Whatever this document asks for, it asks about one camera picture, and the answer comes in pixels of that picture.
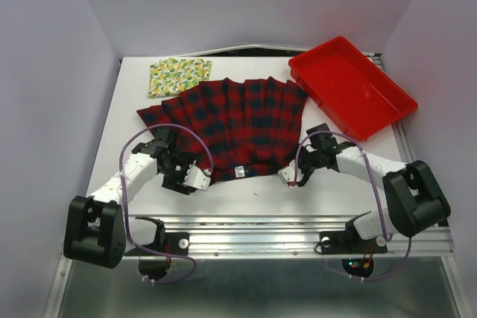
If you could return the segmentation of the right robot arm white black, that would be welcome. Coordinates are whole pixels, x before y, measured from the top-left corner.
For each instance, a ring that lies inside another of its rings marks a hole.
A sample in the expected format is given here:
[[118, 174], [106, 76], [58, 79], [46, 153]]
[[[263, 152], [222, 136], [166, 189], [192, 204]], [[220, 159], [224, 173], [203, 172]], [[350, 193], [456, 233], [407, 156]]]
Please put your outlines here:
[[366, 153], [355, 139], [332, 132], [326, 124], [307, 130], [290, 167], [290, 185], [305, 185], [321, 168], [371, 185], [376, 210], [349, 220], [342, 231], [323, 233], [317, 245], [323, 254], [359, 251], [377, 238], [388, 243], [395, 234], [413, 238], [451, 215], [428, 164], [420, 160], [397, 162]]

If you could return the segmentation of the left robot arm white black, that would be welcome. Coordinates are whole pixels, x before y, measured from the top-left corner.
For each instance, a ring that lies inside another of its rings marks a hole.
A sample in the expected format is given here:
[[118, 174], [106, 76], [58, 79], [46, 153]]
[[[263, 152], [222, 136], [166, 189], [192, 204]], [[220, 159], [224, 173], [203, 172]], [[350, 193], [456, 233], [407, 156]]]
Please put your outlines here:
[[177, 131], [155, 130], [153, 140], [134, 147], [120, 172], [89, 196], [70, 202], [63, 242], [67, 258], [114, 268], [135, 247], [128, 232], [150, 254], [171, 253], [161, 220], [129, 218], [124, 207], [158, 174], [163, 176], [163, 188], [182, 194], [208, 188], [210, 178], [197, 166], [196, 155], [181, 151], [176, 142]]

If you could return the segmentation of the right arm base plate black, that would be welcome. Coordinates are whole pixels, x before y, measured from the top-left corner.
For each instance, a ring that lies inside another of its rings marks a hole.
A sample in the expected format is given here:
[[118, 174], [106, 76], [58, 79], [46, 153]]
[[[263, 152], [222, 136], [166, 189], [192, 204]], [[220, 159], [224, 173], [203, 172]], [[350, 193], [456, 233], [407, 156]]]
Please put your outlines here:
[[319, 255], [385, 254], [388, 252], [387, 246], [379, 246], [375, 239], [363, 240], [358, 234], [345, 231], [321, 232], [314, 250]]

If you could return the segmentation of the lemon print skirt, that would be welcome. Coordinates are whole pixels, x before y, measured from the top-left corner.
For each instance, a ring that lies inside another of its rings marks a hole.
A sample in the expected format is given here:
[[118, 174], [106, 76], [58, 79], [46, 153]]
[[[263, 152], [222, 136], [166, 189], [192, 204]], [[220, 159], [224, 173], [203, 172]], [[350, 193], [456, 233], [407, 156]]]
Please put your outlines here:
[[199, 57], [168, 57], [149, 67], [149, 98], [166, 98], [179, 95], [208, 81], [212, 61]]

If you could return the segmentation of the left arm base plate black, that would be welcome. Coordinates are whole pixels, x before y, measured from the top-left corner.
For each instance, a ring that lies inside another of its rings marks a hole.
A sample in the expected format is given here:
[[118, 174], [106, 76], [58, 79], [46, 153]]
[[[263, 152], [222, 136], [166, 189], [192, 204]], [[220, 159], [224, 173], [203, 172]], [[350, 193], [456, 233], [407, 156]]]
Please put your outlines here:
[[[149, 245], [143, 245], [149, 250], [155, 252], [168, 253], [172, 255], [186, 256], [189, 254], [190, 234], [188, 232], [166, 232], [162, 244], [154, 242]], [[153, 256], [152, 252], [146, 252], [140, 248], [133, 247], [132, 250], [125, 252], [124, 256]]]

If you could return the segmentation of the red black plaid skirt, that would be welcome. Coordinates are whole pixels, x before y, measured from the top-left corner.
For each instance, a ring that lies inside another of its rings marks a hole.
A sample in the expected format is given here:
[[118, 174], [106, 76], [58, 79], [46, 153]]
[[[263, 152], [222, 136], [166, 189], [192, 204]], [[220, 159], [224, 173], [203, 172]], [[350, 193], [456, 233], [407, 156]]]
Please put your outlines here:
[[212, 169], [212, 182], [276, 174], [295, 157], [308, 95], [269, 77], [200, 83], [137, 110], [145, 126], [174, 124], [177, 147]]

